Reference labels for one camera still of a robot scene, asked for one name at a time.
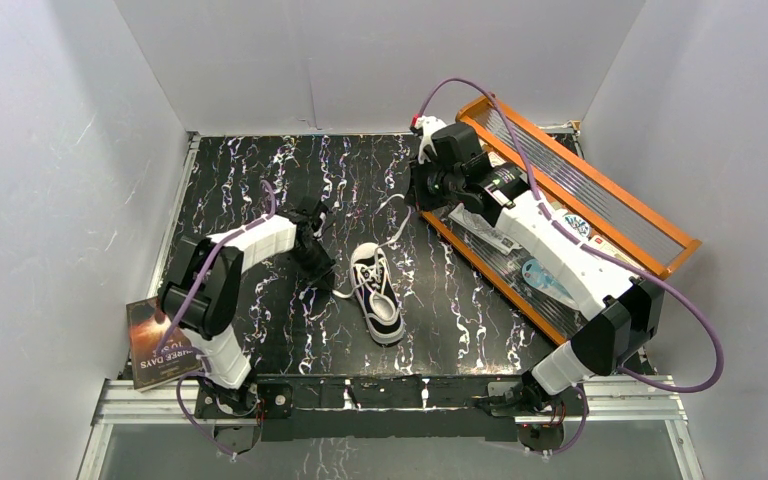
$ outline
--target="shoelace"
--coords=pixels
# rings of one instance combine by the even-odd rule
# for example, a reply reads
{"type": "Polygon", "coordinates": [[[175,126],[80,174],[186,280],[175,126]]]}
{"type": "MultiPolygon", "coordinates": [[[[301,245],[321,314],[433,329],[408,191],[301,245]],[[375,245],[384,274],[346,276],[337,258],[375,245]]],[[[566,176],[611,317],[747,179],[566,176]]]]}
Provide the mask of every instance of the shoelace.
{"type": "MultiPolygon", "coordinates": [[[[378,208],[375,210],[373,215],[377,215],[378,212],[380,212],[382,208],[387,206],[387,204],[390,203],[390,201],[393,200],[394,198],[405,198],[405,196],[402,195],[401,193],[390,195],[389,197],[387,197],[387,200],[384,200],[383,202],[381,202],[381,205],[378,206],[378,208]]],[[[383,259],[385,264],[387,261],[387,256],[384,254],[384,250],[382,249],[382,247],[391,245],[399,239],[399,237],[402,235],[402,232],[405,230],[405,226],[408,224],[408,220],[410,220],[412,213],[413,213],[413,208],[408,206],[408,214],[407,216],[405,216],[405,219],[402,220],[402,224],[399,225],[399,229],[396,231],[396,234],[390,237],[390,239],[387,240],[386,242],[380,245],[376,245],[375,257],[374,257],[374,261],[372,262],[372,265],[363,265],[361,267],[362,273],[368,273],[368,275],[364,276],[363,281],[358,283],[351,290],[349,290],[348,293],[343,293],[337,289],[332,290],[332,293],[334,294],[335,297],[344,298],[344,299],[352,298],[352,295],[354,295],[355,290],[365,287],[367,284],[369,284],[372,281],[374,281],[378,285],[378,289],[382,287],[384,283],[383,273],[384,273],[385,267],[381,265],[381,260],[383,259]]]]}

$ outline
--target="metal frame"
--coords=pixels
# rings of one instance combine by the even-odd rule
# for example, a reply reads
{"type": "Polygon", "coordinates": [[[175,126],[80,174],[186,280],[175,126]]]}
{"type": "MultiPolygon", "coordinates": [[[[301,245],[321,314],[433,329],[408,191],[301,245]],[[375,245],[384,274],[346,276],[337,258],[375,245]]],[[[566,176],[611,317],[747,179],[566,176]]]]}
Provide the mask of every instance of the metal frame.
{"type": "MultiPolygon", "coordinates": [[[[180,210],[183,203],[201,138],[196,133],[190,140],[183,165],[181,183],[178,185],[175,197],[174,206],[176,208],[173,211],[180,210]]],[[[175,232],[176,219],[177,217],[173,216],[161,241],[148,296],[154,294],[163,274],[167,253],[175,232]]],[[[672,376],[669,375],[650,378],[673,384],[672,376]]],[[[684,411],[684,405],[678,395],[654,389],[627,376],[594,377],[584,384],[584,389],[590,405],[588,421],[664,421],[682,478],[694,480],[703,478],[702,469],[687,430],[687,415],[684,411]]],[[[181,396],[184,405],[193,411],[198,396],[198,383],[195,380],[184,381],[181,396]]],[[[580,421],[581,417],[569,416],[567,419],[580,421]]],[[[547,423],[548,420],[545,416],[520,416],[515,417],[515,422],[518,424],[535,424],[547,423]]],[[[187,423],[189,422],[181,413],[175,396],[174,383],[141,393],[133,389],[131,381],[107,381],[102,389],[101,398],[93,418],[92,430],[77,478],[79,480],[99,478],[115,425],[178,425],[187,423]]],[[[212,420],[206,423],[210,425],[256,425],[253,419],[212,420]]]]}

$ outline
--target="black marble surface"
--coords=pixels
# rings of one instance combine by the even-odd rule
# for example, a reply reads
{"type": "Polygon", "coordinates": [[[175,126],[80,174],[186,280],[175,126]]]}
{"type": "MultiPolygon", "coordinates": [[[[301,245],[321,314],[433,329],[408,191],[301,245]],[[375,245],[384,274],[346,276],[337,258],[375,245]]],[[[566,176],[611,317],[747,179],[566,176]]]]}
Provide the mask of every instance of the black marble surface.
{"type": "MultiPolygon", "coordinates": [[[[264,211],[260,179],[279,206],[315,195],[331,208],[323,244],[348,290],[352,250],[383,242],[407,208],[408,159],[416,139],[402,135],[209,137],[199,153],[177,219],[171,252],[183,232],[211,234],[264,211]]],[[[522,371],[553,345],[492,285],[414,214],[387,247],[406,325],[396,346],[376,345],[354,300],[304,286],[286,255],[246,272],[234,328],[261,373],[478,374],[522,371]]]]}

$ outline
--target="black marble table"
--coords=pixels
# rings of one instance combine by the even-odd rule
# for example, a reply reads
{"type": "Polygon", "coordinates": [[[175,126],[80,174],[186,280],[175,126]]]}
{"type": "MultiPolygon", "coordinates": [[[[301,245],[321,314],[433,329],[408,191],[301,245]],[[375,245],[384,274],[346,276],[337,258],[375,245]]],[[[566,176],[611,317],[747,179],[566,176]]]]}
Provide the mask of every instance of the black marble table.
{"type": "MultiPolygon", "coordinates": [[[[203,138],[170,254],[184,232],[222,232],[261,214],[266,206],[259,183],[266,179],[275,186],[279,207],[307,194],[331,209],[333,225],[323,245],[337,261],[337,284],[348,290],[352,250],[384,242],[407,214],[400,201],[373,212],[407,189],[408,159],[416,146],[409,135],[203,138]]],[[[354,300],[306,287],[288,256],[278,256],[246,272],[234,320],[256,370],[517,373],[554,348],[418,215],[385,248],[406,325],[399,344],[375,344],[354,300]]]]}

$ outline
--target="floor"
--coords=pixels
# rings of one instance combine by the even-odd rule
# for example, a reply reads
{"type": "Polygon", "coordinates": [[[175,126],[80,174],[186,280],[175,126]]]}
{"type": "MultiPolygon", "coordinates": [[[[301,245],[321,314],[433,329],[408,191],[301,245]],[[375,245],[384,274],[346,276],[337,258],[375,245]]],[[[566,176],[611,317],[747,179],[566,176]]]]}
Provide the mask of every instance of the floor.
{"type": "MultiPolygon", "coordinates": [[[[573,135],[559,139],[575,149],[573,135]]],[[[314,195],[331,209],[323,238],[347,289],[352,250],[383,242],[406,215],[392,202],[407,189],[410,135],[208,137],[201,140],[177,219],[184,232],[236,228],[264,210],[259,181],[276,189],[278,206],[314,195]]],[[[405,338],[376,345],[353,300],[307,288],[286,256],[249,270],[240,289],[235,330],[260,373],[515,373],[554,347],[417,215],[387,250],[402,302],[405,338]]]]}

